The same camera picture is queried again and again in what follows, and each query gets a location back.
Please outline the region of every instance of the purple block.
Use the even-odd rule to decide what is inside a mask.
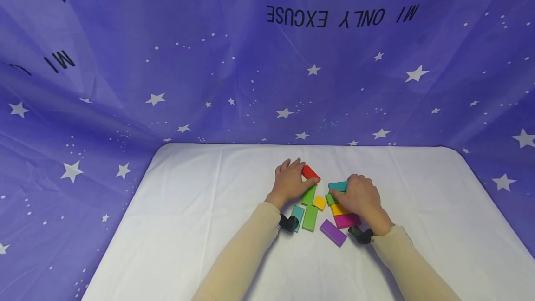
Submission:
[[[340,231],[334,224],[331,223],[329,220],[325,220],[323,224],[320,227],[320,230],[322,233],[327,235],[328,238],[331,239],[331,241],[334,242],[334,244],[338,245],[338,248],[344,244],[346,241],[347,236]]]

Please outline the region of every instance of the beige sleeve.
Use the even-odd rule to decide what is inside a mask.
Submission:
[[[406,301],[461,300],[414,248],[403,227],[394,226],[384,236],[373,236],[371,242]]]
[[[281,213],[260,203],[228,242],[192,301],[240,301],[253,281],[265,252],[278,234]]]

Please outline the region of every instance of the pink block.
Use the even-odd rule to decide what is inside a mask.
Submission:
[[[334,216],[336,226],[340,228],[349,228],[360,225],[360,217],[357,214],[344,214]]]

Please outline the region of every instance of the colorful building block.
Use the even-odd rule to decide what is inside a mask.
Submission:
[[[303,229],[308,230],[308,231],[314,231],[314,227],[316,227],[317,216],[318,216],[318,207],[307,206],[307,209],[304,211]]]
[[[330,195],[330,194],[327,194],[327,195],[325,196],[325,199],[327,199],[327,205],[329,205],[329,206],[330,206],[330,205],[335,205],[335,204],[339,203],[338,200],[335,199],[334,196],[332,196],[332,195]]]
[[[345,192],[347,189],[347,181],[341,181],[338,183],[330,183],[327,185],[330,190],[337,190],[338,192]]]
[[[311,188],[307,189],[306,192],[304,192],[301,204],[305,206],[312,206],[314,204],[314,196],[316,195],[316,188],[318,186],[314,185]]]
[[[301,173],[306,179],[317,178],[318,182],[321,180],[320,176],[318,176],[308,165],[303,167],[303,171],[301,171]]]
[[[318,209],[321,211],[323,211],[326,204],[327,200],[325,200],[323,196],[317,196],[316,199],[314,199],[314,206],[318,207]]]
[[[344,215],[335,215],[334,223],[340,228],[349,228],[352,226],[360,225],[360,217],[357,214],[344,214]]]
[[[294,206],[292,209],[292,216],[295,216],[298,219],[298,225],[295,227],[295,232],[299,231],[300,223],[303,220],[304,208],[299,206]]]
[[[347,209],[345,209],[344,206],[342,206],[340,204],[331,205],[331,210],[332,210],[334,216],[350,214],[351,213]]]
[[[342,233],[342,231],[338,230],[337,227],[332,224],[331,221],[325,220],[323,224],[320,227],[320,230],[322,233],[324,233],[328,238],[331,239],[331,241],[334,242],[334,244],[338,245],[338,248],[344,244],[346,241],[347,235]]]

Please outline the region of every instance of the purple backdrop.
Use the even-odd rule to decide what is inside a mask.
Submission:
[[[79,300],[166,142],[448,146],[535,255],[535,0],[0,2],[2,300]]]

